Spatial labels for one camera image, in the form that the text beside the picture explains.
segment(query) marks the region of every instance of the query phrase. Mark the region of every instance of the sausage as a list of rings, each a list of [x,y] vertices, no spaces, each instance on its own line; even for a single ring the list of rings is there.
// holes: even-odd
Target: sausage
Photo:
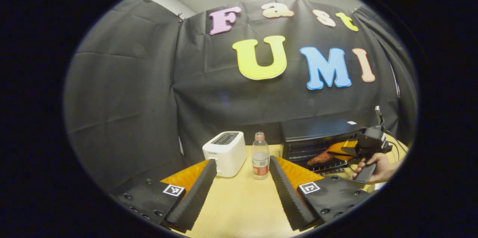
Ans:
[[[333,159],[333,154],[330,154],[328,152],[329,150],[326,149],[324,152],[320,153],[319,155],[311,158],[308,162],[307,165],[314,165],[316,163],[326,163],[329,160]]]

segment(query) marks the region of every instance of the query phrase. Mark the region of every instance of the hand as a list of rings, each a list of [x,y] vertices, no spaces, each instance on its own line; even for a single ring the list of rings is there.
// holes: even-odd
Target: hand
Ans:
[[[387,155],[384,153],[375,153],[367,162],[367,165],[372,163],[377,163],[377,167],[375,167],[375,170],[373,171],[373,174],[367,184],[387,182],[396,171],[398,166],[400,166],[401,160],[396,163],[390,163]],[[352,178],[355,178],[364,166],[365,158],[363,158],[358,164],[357,169],[355,169],[355,172],[352,174]]]

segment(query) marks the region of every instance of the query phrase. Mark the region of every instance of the blue letter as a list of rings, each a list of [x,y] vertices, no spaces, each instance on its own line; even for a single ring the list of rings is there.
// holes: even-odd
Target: blue letter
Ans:
[[[336,76],[335,85],[338,87],[348,87],[352,81],[348,78],[347,68],[345,67],[344,51],[341,49],[330,49],[329,60],[315,47],[302,47],[300,52],[307,58],[309,64],[310,81],[307,83],[309,90],[320,90],[324,83],[320,80],[319,73],[324,77],[327,86],[331,87],[333,76]]]

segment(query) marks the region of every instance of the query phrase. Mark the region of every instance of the table surface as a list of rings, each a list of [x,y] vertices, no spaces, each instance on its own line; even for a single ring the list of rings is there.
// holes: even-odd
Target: table surface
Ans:
[[[387,136],[387,140],[397,143],[390,136]],[[280,157],[282,145],[269,145],[269,150],[270,155]],[[254,179],[251,146],[246,146],[246,151],[248,157],[237,175],[232,178],[214,178],[192,230],[181,234],[191,238],[288,238],[312,229],[292,231],[270,173],[264,180]],[[393,153],[400,159],[405,157],[405,152],[395,145],[392,151],[387,153],[391,163],[395,161]],[[357,165],[351,164],[350,167],[355,170]],[[351,168],[344,168],[343,172],[335,174],[351,178]],[[374,185],[363,187],[367,192],[374,189]]]

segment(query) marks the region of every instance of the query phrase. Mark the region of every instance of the water bottle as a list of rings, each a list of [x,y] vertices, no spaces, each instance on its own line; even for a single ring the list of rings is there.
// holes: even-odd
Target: water bottle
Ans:
[[[269,146],[263,132],[256,133],[251,154],[254,178],[257,180],[266,179],[269,173]]]

